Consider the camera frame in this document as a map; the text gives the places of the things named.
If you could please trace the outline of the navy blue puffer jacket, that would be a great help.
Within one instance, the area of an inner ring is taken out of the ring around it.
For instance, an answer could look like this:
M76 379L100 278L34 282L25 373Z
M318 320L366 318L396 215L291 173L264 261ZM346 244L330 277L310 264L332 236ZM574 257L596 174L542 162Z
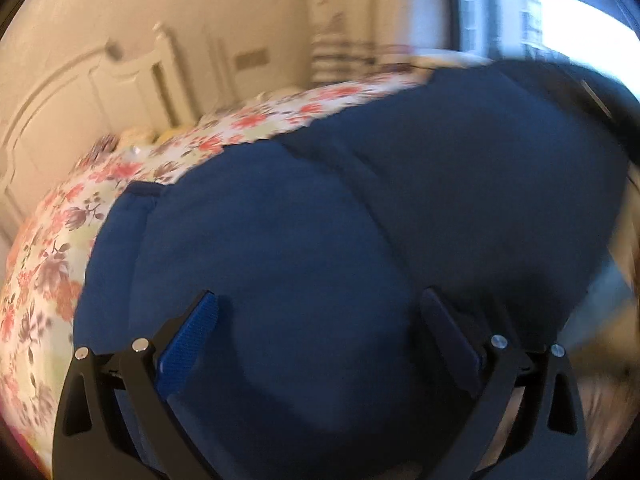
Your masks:
M217 324L168 405L215 479L423 479L475 404L424 290L478 330L565 349L638 159L638 100L593 70L436 70L173 184L130 183L94 243L75 351L151 338L208 290Z

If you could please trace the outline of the floral bed sheet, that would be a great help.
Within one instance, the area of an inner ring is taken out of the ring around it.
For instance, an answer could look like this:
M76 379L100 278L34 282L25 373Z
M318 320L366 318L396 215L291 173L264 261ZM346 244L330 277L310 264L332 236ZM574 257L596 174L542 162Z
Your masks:
M191 130L78 162L40 200L6 259L1 289L1 418L40 474L51 474L53 425L73 353L73 318L96 234L133 180L171 184L230 144L267 139L408 88L420 76L378 75L259 98L204 116Z

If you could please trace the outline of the cream fluffy pillow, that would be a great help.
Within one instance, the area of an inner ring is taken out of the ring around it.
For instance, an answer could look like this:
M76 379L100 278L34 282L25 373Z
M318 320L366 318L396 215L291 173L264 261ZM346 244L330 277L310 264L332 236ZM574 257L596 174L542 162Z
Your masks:
M117 148L141 148L155 142L157 133L150 127L132 127L124 130L118 137Z

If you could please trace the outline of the white wooden headboard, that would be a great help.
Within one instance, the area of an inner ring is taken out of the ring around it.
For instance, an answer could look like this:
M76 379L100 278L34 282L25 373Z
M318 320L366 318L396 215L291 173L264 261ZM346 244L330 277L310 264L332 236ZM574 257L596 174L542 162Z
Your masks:
M1 235L14 240L50 186L101 136L132 127L164 132L198 122L198 113L163 24L153 49L129 61L107 42L43 78L1 133Z

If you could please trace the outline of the dark framed window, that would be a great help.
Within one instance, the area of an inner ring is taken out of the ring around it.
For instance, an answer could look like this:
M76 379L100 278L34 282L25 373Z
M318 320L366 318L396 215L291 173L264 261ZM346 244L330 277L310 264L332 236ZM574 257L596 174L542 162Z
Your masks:
M488 60L571 62L639 91L632 0L450 0L451 44Z

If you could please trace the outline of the patterned window curtain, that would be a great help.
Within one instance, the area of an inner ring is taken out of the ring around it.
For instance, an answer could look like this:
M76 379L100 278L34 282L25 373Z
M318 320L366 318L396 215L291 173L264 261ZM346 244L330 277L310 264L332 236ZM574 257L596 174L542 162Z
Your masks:
M307 0L307 8L315 86L403 72L449 41L450 0Z

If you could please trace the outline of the gold wall socket plate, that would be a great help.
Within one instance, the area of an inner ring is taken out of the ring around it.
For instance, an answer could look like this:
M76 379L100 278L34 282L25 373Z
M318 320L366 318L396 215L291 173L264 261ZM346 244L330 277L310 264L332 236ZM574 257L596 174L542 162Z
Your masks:
M270 63L269 50L267 48L259 48L241 52L235 55L233 62L237 72L266 66Z

